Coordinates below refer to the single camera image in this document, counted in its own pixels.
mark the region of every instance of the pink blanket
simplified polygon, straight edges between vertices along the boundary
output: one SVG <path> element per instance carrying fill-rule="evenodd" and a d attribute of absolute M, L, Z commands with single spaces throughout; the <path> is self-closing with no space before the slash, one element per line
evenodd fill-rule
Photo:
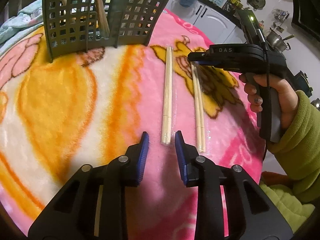
<path fill-rule="evenodd" d="M 160 143 L 167 45 L 174 49 L 173 131 L 195 145 L 195 113 L 187 55 L 210 41 L 169 11 L 148 47 L 74 53 L 48 63 L 43 28 L 0 59 L 0 201 L 28 229 L 83 164 L 107 164 L 150 137 L 144 179 L 126 189 L 129 239 L 194 238 L 197 189 L 180 179 L 174 146 Z M 264 141 L 238 74 L 201 68 L 207 131 L 205 156 L 243 166 L 258 182 Z"/>

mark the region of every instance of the gray grip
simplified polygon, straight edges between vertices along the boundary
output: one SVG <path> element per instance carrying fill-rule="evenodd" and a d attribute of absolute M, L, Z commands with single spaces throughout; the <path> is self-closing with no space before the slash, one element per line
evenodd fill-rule
<path fill-rule="evenodd" d="M 253 79 L 254 73 L 246 73 L 245 77 L 247 79 L 247 82 L 254 85 L 257 89 L 257 94 L 260 96 L 260 85 L 255 82 Z M 270 141 L 277 143 L 280 141 L 282 136 L 282 130 L 281 130 L 281 107 L 279 103 L 279 95 L 278 92 L 274 88 L 270 88 L 270 96 L 271 96 L 271 136 Z M 262 127 L 262 118 L 266 118 L 266 114 L 262 112 L 257 113 L 257 126 L 260 129 L 265 129 Z"/>

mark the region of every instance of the black cabinet handle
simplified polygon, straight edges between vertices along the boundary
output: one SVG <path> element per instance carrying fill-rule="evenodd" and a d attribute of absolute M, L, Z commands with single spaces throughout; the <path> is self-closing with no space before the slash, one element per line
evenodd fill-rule
<path fill-rule="evenodd" d="M 207 11 L 207 9 L 208 9 L 208 8 L 206 8 L 206 9 L 204 10 L 204 13 L 203 13 L 203 15 L 201 15 L 201 18 L 204 16 L 204 14 L 205 14 L 205 12 Z"/>
<path fill-rule="evenodd" d="M 201 7 L 202 7 L 202 5 L 200 5 L 200 7 L 199 7 L 198 11 L 196 12 L 196 15 L 198 15 L 198 13 L 199 13 L 199 11 L 200 11 Z"/>

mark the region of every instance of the black countertop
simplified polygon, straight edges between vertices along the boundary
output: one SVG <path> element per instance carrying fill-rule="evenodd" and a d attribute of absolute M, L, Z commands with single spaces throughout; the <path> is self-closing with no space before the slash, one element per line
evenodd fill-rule
<path fill-rule="evenodd" d="M 241 29 L 240 21 L 235 16 L 233 16 L 232 14 L 227 12 L 226 10 L 222 10 L 222 8 L 220 8 L 219 6 L 214 4 L 213 2 L 210 2 L 209 0 L 198 0 L 198 1 L 200 3 L 203 3 L 204 5 L 212 8 L 213 10 L 217 11 L 218 13 L 223 15 L 225 18 L 229 19 L 233 24 L 235 24 L 236 26 L 238 26 Z"/>

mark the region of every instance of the person's hand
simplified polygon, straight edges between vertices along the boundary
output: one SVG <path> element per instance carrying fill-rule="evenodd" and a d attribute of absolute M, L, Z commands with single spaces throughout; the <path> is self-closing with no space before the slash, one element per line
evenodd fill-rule
<path fill-rule="evenodd" d="M 264 75 L 254 75 L 254 80 L 261 86 L 267 86 L 267 76 Z M 239 79 L 246 83 L 245 74 L 241 74 Z M 281 128 L 287 130 L 291 125 L 295 115 L 297 114 L 299 107 L 299 98 L 294 92 L 292 87 L 285 79 L 281 79 L 275 75 L 270 74 L 270 87 L 273 87 L 278 91 L 279 102 L 281 107 Z M 246 83 L 244 85 L 244 92 L 248 94 L 248 101 L 251 103 L 250 109 L 259 113 L 262 111 L 262 98 L 258 96 L 257 90 L 254 85 Z"/>

